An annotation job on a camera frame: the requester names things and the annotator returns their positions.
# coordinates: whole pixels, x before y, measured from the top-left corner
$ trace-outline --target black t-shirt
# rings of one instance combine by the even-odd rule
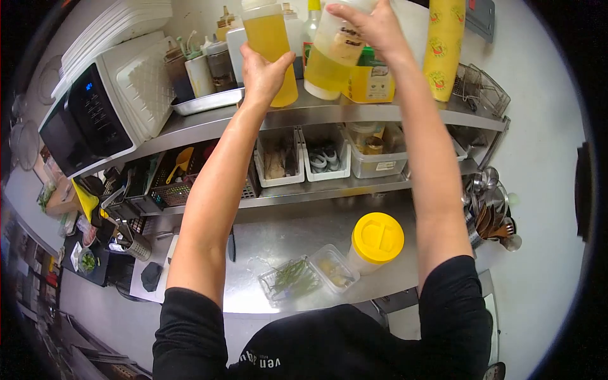
[[[472,257],[452,258],[428,276],[419,302],[421,340],[402,340],[352,305],[271,322],[226,368],[224,319],[207,297],[165,292],[153,346],[164,379],[480,379],[492,320]]]

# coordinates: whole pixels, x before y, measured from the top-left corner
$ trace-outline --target person's left hand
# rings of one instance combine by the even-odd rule
[[[283,86],[285,72],[295,58],[294,52],[287,52],[276,62],[268,62],[264,57],[249,47],[249,42],[241,45],[243,55],[243,81],[245,99],[264,102],[270,105],[278,90]]]

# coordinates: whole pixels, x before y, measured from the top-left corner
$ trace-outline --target metal rack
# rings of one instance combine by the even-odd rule
[[[328,102],[310,95],[304,90],[301,80],[297,81],[297,85],[298,100],[284,108],[271,108],[266,114],[260,130],[324,123],[401,121],[397,99],[393,103],[357,104],[341,96],[335,101]],[[496,117],[483,107],[479,107],[476,112],[473,112],[466,102],[456,96],[452,96],[447,103],[438,102],[437,106],[445,124],[497,131],[499,132],[497,136],[508,126],[507,118]],[[190,143],[217,139],[221,137],[236,111],[237,106],[228,106],[187,117],[173,113],[160,135],[144,142],[132,153],[100,164],[83,173],[82,176]]]
[[[462,175],[473,174],[477,171],[475,160],[468,158],[460,162],[460,173]],[[272,206],[277,204],[298,203],[316,201],[320,199],[340,198],[343,196],[354,196],[361,194],[391,192],[411,188],[412,181],[406,174],[396,174],[394,176],[359,179],[355,176],[340,179],[330,179],[320,182],[303,182],[276,187],[268,187],[262,190],[257,198],[241,199],[239,209],[249,207]],[[149,213],[153,215],[172,215],[183,214],[185,206],[167,207],[159,213]]]

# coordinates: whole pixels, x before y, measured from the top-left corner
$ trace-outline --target person's right arm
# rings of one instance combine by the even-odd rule
[[[395,78],[412,171],[418,284],[423,287],[428,275],[444,261],[472,256],[460,200],[460,169],[451,138],[389,0],[379,0],[371,15],[339,4],[329,4],[326,9],[351,22]]]

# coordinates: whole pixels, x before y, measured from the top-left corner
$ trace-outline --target person's right hand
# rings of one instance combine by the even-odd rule
[[[404,53],[411,54],[389,0],[379,0],[371,15],[343,4],[328,4],[325,9],[357,28],[376,56],[389,65]]]

